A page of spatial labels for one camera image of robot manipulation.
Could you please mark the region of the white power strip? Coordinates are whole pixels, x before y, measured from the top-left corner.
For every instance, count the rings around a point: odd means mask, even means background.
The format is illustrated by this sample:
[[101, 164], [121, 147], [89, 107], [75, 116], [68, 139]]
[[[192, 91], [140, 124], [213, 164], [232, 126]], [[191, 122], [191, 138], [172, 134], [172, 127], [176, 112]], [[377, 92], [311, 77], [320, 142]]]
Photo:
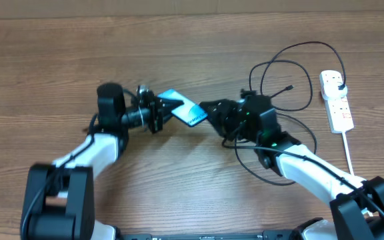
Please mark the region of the white power strip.
[[[329, 83], [340, 82], [343, 84], [340, 72], [334, 70], [322, 71], [319, 75], [319, 80], [321, 87], [324, 81]], [[332, 133], [346, 133], [354, 128], [347, 96], [333, 101], [324, 100], [324, 102]]]

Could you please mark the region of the Samsung Galaxy smartphone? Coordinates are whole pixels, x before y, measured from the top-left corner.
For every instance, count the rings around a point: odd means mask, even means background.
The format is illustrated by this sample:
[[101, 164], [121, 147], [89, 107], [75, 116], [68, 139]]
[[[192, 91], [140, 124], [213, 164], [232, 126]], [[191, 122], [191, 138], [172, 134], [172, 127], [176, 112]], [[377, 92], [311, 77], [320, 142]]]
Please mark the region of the Samsung Galaxy smartphone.
[[184, 122], [188, 127], [194, 127], [206, 120], [207, 113], [195, 102], [186, 98], [186, 96], [180, 94], [174, 89], [169, 89], [163, 93], [158, 94], [159, 97], [180, 100], [183, 102], [182, 106], [172, 110], [171, 113]]

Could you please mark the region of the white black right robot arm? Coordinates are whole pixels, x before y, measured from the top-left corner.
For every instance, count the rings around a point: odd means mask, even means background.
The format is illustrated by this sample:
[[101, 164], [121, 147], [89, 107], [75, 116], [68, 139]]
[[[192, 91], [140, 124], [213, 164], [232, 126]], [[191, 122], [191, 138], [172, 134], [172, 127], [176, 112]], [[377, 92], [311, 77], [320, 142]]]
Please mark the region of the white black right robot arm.
[[173, 100], [174, 116], [193, 127], [208, 120], [229, 148], [239, 140], [266, 169], [312, 193], [331, 209], [332, 221], [312, 219], [292, 233], [291, 239], [384, 239], [384, 178], [366, 180], [322, 160], [277, 122], [271, 98], [242, 91], [239, 100], [220, 99], [196, 104], [174, 89], [160, 94]]

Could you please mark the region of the white charger plug adapter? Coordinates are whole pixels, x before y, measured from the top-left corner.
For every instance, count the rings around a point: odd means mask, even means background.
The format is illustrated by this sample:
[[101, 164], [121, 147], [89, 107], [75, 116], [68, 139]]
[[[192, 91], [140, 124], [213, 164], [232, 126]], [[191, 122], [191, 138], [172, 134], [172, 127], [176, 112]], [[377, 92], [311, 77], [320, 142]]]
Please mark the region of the white charger plug adapter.
[[324, 100], [333, 101], [345, 97], [348, 93], [347, 86], [343, 86], [340, 82], [323, 82], [321, 87], [321, 94]]

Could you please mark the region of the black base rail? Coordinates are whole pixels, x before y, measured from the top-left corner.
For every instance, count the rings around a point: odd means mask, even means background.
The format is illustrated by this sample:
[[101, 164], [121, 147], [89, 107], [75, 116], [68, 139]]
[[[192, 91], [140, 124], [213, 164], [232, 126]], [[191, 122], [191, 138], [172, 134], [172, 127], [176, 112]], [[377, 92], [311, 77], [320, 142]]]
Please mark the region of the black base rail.
[[182, 234], [182, 235], [151, 235], [121, 234], [119, 240], [304, 240], [298, 231], [291, 229], [265, 230], [261, 233], [224, 233], [224, 234]]

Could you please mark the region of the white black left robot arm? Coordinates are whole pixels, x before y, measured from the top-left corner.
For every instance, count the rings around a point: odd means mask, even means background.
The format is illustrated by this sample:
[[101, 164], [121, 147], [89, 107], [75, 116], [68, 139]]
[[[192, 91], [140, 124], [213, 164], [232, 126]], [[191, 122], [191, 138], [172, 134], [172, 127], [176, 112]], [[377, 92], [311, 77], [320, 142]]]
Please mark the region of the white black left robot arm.
[[97, 88], [98, 112], [85, 141], [52, 164], [29, 169], [20, 225], [22, 239], [121, 239], [117, 227], [95, 218], [94, 179], [124, 152], [130, 129], [162, 129], [168, 103], [138, 87], [125, 104], [127, 91], [118, 83]]

